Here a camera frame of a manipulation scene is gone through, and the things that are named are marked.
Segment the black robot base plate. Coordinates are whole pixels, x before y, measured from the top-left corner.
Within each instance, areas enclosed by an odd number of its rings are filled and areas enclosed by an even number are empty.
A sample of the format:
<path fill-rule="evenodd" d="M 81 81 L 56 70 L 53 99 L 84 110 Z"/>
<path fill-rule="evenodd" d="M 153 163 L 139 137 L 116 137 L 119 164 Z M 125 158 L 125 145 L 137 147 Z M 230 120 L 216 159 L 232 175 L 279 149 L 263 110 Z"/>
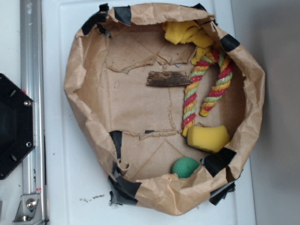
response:
<path fill-rule="evenodd" d="M 6 179 L 34 148 L 34 101 L 0 75 L 0 179 Z"/>

